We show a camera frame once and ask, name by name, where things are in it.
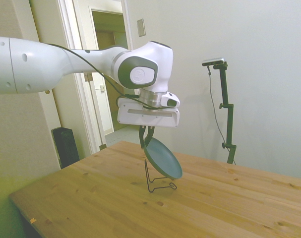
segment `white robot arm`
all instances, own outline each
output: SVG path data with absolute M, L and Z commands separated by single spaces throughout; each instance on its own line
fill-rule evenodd
M 148 42 L 133 51 L 118 46 L 67 51 L 39 42 L 0 37 L 0 94 L 42 92 L 54 88 L 67 74 L 96 72 L 76 54 L 123 87 L 140 89 L 137 101 L 119 99 L 120 123 L 178 125 L 180 101 L 168 92 L 173 51 L 157 42 Z

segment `cable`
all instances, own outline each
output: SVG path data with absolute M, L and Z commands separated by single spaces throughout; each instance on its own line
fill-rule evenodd
M 122 93 L 120 90 L 118 90 L 118 89 L 116 88 L 116 86 L 115 86 L 115 85 L 114 85 L 114 84 L 113 84 L 106 76 L 104 76 L 104 75 L 101 73 L 101 71 L 99 71 L 99 70 L 98 70 L 94 65 L 92 65 L 88 60 L 86 60 L 85 58 L 83 58 L 82 56 L 80 56 L 79 54 L 77 54 L 76 52 L 73 52 L 72 50 L 70 50 L 70 49 L 68 49 L 68 48 L 66 48 L 66 47 L 63 47 L 63 46 L 59 46 L 59 45 L 55 45 L 55 44 L 48 44 L 48 45 L 50 45 L 50 46 L 55 46 L 55 47 L 58 47 L 58 48 L 61 48 L 61 49 L 65 50 L 65 51 L 68 51 L 68 52 L 74 54 L 75 56 L 79 57 L 79 58 L 82 59 L 83 61 L 85 61 L 85 62 L 86 62 L 88 65 L 90 65 L 96 72 L 98 72 L 103 78 L 105 78 L 106 81 L 108 81 L 108 82 L 110 83 L 110 85 L 111 85 L 111 86 L 112 86 L 112 87 L 120 94 L 120 97 L 126 97 L 126 98 L 132 99 L 132 100 L 134 100 L 134 101 L 136 101 L 136 102 L 139 102 L 139 103 L 145 105 L 144 108 L 150 109 L 150 110 L 159 110 L 159 109 L 169 108 L 169 107 L 153 107 L 152 105 L 149 105 L 149 104 L 147 104 L 147 103 L 144 103 L 144 102 L 142 102 L 142 101 L 136 99 L 136 98 L 135 98 L 136 95 L 133 95 L 133 94 L 124 94 L 124 93 Z
M 214 106 L 214 101 L 213 101 L 213 97 L 212 97 L 212 90 L 211 90 L 211 72 L 210 72 L 210 67 L 207 66 L 207 68 L 208 68 L 208 71 L 209 71 L 210 96 L 211 96 L 211 101 L 212 101 L 212 105 L 213 105 L 214 118 L 215 118 L 215 122 L 216 122 L 216 125 L 217 125 L 217 127 L 218 127 L 218 130 L 219 130 L 219 132 L 220 132 L 220 134 L 221 134 L 221 136 L 222 136 L 222 138 L 223 138 L 223 142 L 224 142 L 224 144 L 226 144 L 225 139 L 224 139 L 224 136 L 223 136 L 223 134 L 222 134 L 222 132 L 221 132 L 221 130 L 220 130 L 218 120 L 217 120 L 217 118 L 216 118 L 215 106 Z

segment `white wall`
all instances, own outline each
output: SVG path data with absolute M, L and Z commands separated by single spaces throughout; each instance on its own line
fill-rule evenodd
M 28 0 L 0 0 L 0 36 L 37 40 Z M 9 194 L 60 169 L 38 93 L 0 95 L 0 238 L 24 238 Z
M 180 125 L 157 128 L 173 151 L 227 160 L 214 121 L 203 60 L 228 62 L 238 165 L 301 178 L 301 0 L 127 0 L 134 48 L 149 40 L 171 46 L 169 90 L 181 100 Z M 146 36 L 136 21 L 144 18 Z M 212 71 L 216 106 L 222 102 Z M 227 110 L 217 108 L 226 134 Z
M 30 0 L 31 10 L 42 43 L 66 47 L 65 32 L 57 0 Z M 80 159 L 91 155 L 85 121 L 73 74 L 62 78 L 53 89 L 62 127 L 72 129 Z

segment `light switch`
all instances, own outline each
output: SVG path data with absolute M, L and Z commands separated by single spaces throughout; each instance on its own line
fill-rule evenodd
M 137 28 L 139 37 L 146 35 L 144 18 L 137 21 Z

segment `wooden table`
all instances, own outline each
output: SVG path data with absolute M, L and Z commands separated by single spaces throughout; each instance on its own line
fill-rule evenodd
M 48 238 L 301 238 L 301 179 L 175 155 L 177 190 L 150 193 L 140 145 L 120 142 L 10 198 Z

